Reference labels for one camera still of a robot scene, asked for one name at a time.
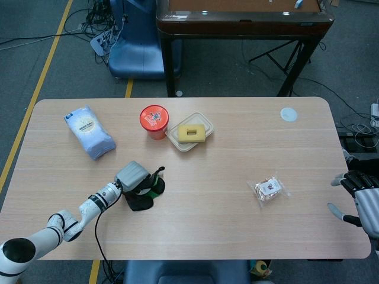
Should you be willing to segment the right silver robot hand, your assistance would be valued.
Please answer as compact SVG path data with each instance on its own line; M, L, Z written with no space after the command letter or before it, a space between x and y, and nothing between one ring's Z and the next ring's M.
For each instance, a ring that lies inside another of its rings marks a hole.
M371 238L378 238L378 178L353 170L337 175L331 185L343 186L352 196L358 216L344 214L336 205L328 203L330 212L344 222L363 228Z

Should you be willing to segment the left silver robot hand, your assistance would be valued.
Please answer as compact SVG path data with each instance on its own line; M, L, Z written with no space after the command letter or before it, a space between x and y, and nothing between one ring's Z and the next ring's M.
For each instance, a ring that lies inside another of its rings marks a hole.
M142 165L131 161L114 178L122 195L146 195L157 184L159 175L150 174Z

